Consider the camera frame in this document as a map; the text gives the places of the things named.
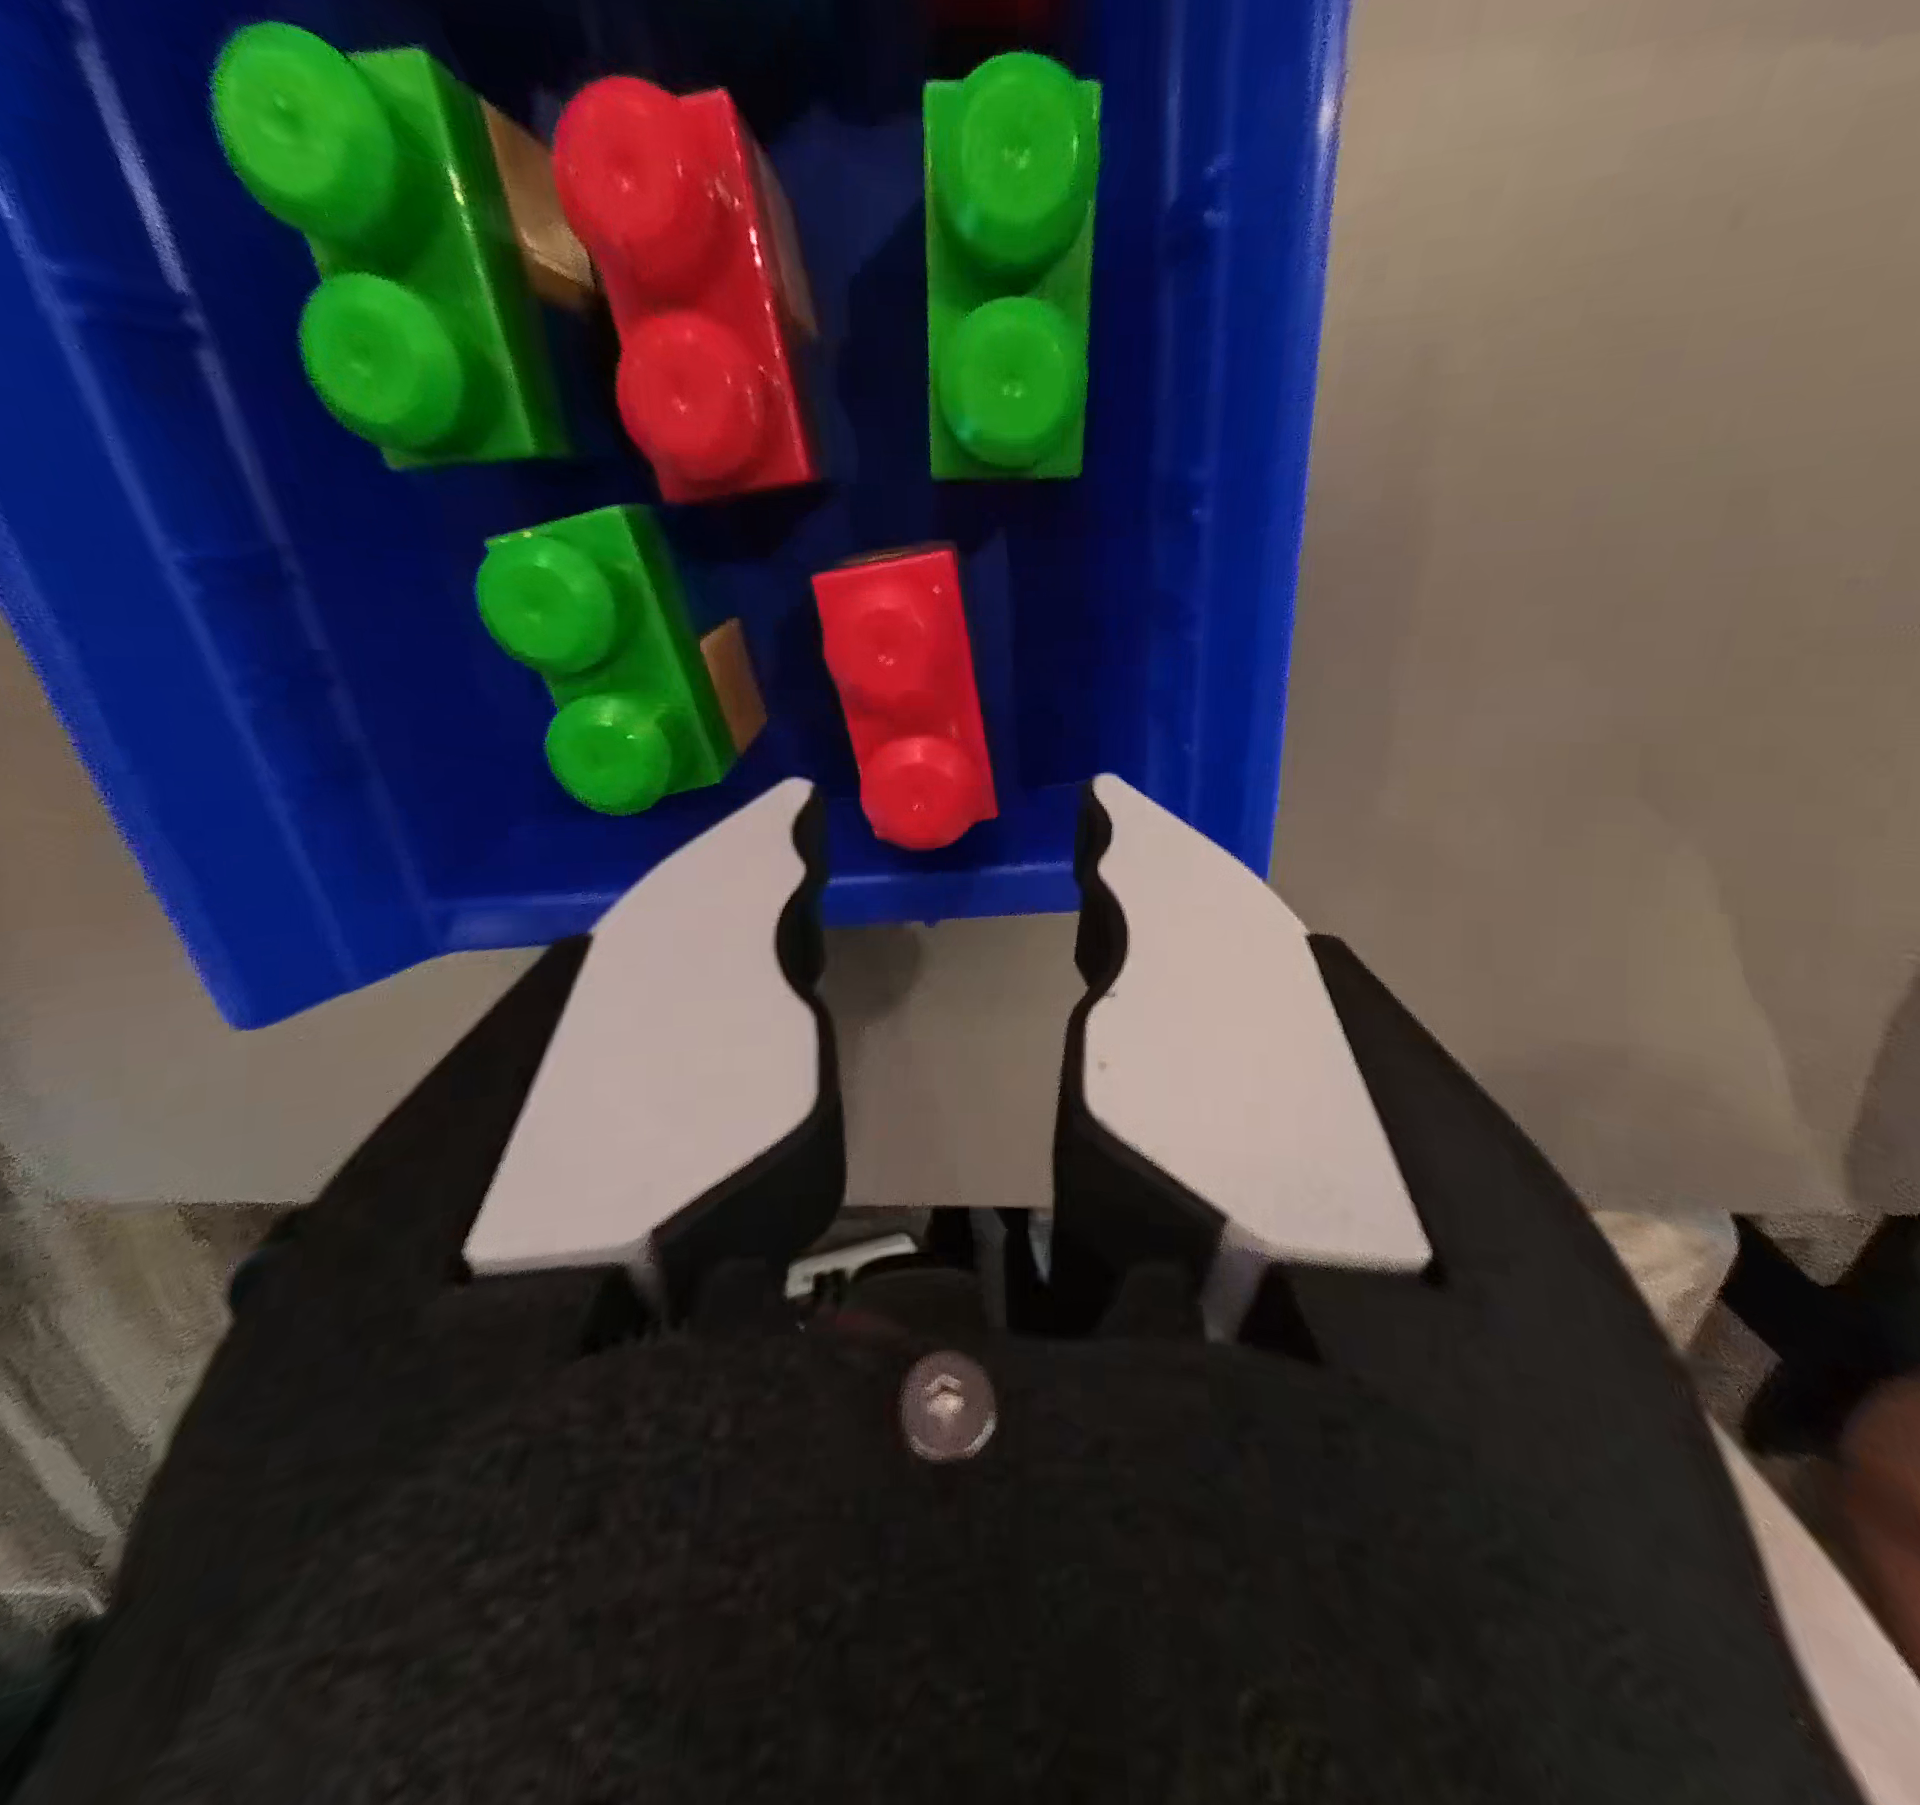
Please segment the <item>red mega block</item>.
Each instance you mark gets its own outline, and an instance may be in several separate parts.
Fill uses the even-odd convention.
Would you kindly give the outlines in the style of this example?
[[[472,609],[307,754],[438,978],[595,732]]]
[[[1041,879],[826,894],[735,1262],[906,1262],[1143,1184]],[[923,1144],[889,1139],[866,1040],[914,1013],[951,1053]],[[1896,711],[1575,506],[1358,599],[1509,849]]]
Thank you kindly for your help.
[[[866,554],[816,572],[812,596],[874,835],[932,854],[988,822],[995,772],[955,550]]]

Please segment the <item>cluster of mega block bridges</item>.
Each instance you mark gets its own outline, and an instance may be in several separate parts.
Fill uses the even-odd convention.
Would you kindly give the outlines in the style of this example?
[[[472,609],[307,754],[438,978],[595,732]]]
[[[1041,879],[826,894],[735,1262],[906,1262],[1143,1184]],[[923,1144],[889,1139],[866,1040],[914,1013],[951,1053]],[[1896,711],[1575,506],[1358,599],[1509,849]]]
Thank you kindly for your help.
[[[925,86],[928,473],[1076,476],[1099,88],[1037,50],[1068,0],[925,0],[967,72]],[[226,167],[300,234],[326,416],[393,473],[571,448],[544,310],[601,318],[615,417],[670,506],[808,488],[822,337],[782,186],[737,88],[584,83],[532,131],[430,50],[258,21],[208,83]],[[568,800],[641,816],[762,732],[737,620],[699,629],[643,506],[487,541],[477,616],[549,696]]]

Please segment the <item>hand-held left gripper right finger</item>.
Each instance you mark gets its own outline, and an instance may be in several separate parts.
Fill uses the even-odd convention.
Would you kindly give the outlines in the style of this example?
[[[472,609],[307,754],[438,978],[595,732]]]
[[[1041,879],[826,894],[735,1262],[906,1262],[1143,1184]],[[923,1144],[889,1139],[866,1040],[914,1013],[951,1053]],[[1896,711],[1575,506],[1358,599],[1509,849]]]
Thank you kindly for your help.
[[[1247,863],[1125,779],[1084,790],[1052,1142],[1062,1309],[1166,1280],[1238,1339],[1287,1266],[1418,1276],[1432,1246],[1308,928]]]

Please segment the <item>person's white t-shirt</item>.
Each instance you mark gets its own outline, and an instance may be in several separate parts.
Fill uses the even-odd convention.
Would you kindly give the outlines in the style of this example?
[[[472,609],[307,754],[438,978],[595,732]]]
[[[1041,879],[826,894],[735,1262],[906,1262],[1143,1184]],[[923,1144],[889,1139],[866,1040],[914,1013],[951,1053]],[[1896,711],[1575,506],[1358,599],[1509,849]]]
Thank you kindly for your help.
[[[1731,1437],[1736,1487],[1790,1655],[1872,1802],[1918,1801],[1918,1380],[1876,1387],[1839,1434],[1829,1553]]]

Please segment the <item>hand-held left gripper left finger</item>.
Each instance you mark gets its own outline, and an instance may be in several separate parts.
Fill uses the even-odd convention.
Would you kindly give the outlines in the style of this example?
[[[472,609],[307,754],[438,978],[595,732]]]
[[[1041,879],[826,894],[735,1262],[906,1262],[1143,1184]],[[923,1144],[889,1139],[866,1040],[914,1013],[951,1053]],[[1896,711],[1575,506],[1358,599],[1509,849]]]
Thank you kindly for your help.
[[[826,809],[782,779],[589,932],[463,1240],[474,1276],[624,1271],[653,1312],[782,1271],[838,1215],[845,1115],[820,997]]]

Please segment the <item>blue storage bin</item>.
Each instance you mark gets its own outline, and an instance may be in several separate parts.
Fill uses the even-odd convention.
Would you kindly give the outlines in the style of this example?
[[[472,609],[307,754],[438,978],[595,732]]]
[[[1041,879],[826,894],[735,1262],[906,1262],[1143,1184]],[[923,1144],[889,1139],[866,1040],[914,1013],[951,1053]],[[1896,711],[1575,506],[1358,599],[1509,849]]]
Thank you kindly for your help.
[[[826,923],[1075,902],[1116,774],[1263,872],[1278,805],[1351,0],[1068,0],[1099,88],[1081,469],[928,473],[925,0],[4,0],[4,614],[206,992],[266,1027],[440,955],[584,932],[777,779],[826,807]],[[737,88],[822,324],[825,476],[670,506],[602,320],[544,310],[571,448],[393,473],[312,393],[308,250],[226,167],[246,24],[430,50],[532,131],[589,79]],[[488,540],[659,523],[737,620],[762,732],[704,792],[598,816],[541,681],[477,616]],[[996,816],[909,854],[857,801],[812,578],[951,545]]]

